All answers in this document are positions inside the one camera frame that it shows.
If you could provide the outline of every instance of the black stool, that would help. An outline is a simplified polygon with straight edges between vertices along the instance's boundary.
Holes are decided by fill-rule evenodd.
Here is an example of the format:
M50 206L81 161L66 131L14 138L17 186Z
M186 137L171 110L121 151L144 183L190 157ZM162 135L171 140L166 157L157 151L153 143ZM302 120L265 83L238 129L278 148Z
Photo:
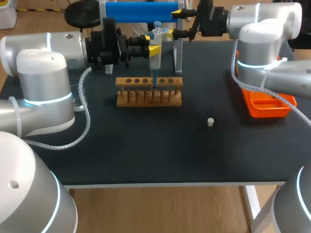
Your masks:
M93 28L101 24L99 2L96 0L82 0L69 5L64 12L65 21L72 27Z

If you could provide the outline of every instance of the blue tube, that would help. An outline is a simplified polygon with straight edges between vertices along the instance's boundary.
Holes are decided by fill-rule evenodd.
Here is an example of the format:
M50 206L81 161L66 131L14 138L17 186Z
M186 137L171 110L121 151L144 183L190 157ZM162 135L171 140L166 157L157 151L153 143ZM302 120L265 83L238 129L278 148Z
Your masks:
M116 23L177 23L171 16L176 10L178 2L106 2L106 15Z

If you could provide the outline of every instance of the yellow clamp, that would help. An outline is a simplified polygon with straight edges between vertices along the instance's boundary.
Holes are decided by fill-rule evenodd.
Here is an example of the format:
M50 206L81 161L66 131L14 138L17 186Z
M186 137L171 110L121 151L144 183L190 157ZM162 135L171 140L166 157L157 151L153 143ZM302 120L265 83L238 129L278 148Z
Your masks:
M149 45L148 47L149 47L149 57L161 53L160 45Z
M180 14L180 13L181 13L181 9L179 9L179 10L177 10L177 11L171 12L171 16L172 16L173 14Z

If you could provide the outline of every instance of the metal stand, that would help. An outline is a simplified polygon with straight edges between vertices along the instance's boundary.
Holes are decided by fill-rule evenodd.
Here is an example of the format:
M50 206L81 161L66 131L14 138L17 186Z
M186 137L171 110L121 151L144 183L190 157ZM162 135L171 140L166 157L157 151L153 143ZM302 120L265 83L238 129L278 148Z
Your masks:
M260 209L255 186L246 185L243 186L243 190L247 201L246 204L249 219L251 221L251 232L262 233L267 229L270 223L273 223L276 233L281 233L277 226L276 218L274 215L274 198L278 191L278 187L267 200L262 209Z
M185 7L185 3L182 0L178 1L178 9ZM184 20L179 18L177 22L177 29L183 30ZM182 56L183 56L183 39L179 38L174 41L174 63L175 63L175 74L181 74L181 65L182 65Z

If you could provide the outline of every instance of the small white cap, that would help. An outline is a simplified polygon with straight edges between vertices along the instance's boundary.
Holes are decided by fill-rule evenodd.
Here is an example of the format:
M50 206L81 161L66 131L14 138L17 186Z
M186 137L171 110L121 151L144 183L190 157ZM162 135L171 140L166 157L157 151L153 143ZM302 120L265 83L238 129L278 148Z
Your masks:
M213 119L213 118L207 119L207 125L208 125L209 127L213 126L213 124L214 124L214 119Z

